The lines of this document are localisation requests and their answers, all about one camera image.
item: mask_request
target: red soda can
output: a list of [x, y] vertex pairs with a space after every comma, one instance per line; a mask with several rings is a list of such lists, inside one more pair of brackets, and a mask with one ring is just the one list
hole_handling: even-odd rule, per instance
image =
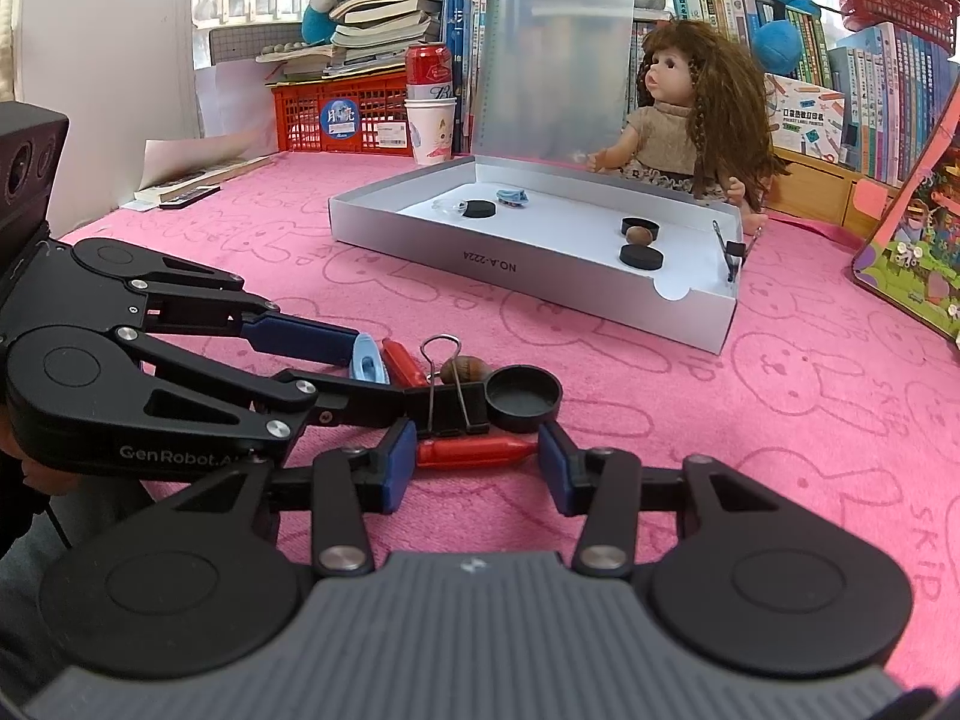
[[408, 100], [450, 100], [453, 97], [453, 56], [444, 43], [407, 49]]

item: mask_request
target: cardboard box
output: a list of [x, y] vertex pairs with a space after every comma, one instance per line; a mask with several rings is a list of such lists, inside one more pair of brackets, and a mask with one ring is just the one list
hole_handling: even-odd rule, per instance
[[842, 93], [767, 74], [770, 128], [774, 146], [837, 165], [843, 161]]
[[[493, 199], [525, 189], [520, 209], [489, 218], [438, 211], [434, 201]], [[619, 260], [622, 218], [661, 225], [658, 271]], [[739, 272], [713, 225], [742, 242], [740, 213], [637, 181], [473, 156], [400, 175], [330, 199], [335, 240], [525, 293], [718, 354], [733, 319]]]

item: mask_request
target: doll hair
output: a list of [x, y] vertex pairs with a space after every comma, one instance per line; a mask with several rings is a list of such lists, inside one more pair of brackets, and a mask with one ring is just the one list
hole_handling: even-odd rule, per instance
[[695, 196], [702, 196], [710, 179], [735, 176], [747, 189], [747, 204], [758, 213], [770, 180], [787, 175], [770, 136], [763, 71], [750, 52], [708, 23], [672, 20], [643, 39], [643, 63], [637, 74], [641, 107], [654, 103], [645, 83], [654, 54], [668, 49], [688, 60], [696, 97], [686, 122], [686, 133], [697, 149]]

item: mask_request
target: beige sweater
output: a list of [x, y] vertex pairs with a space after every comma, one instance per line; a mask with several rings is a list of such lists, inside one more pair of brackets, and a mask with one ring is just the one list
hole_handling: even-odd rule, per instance
[[634, 159], [654, 170], [693, 175], [697, 149], [686, 135], [689, 108], [669, 103], [654, 103], [637, 108], [627, 124], [640, 134]]

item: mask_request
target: doll face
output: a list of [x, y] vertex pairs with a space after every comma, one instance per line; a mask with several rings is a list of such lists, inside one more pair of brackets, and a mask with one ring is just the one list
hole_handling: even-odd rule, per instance
[[653, 64], [643, 82], [651, 97], [658, 103], [690, 108], [696, 98], [688, 60], [678, 50], [668, 49], [655, 53]]

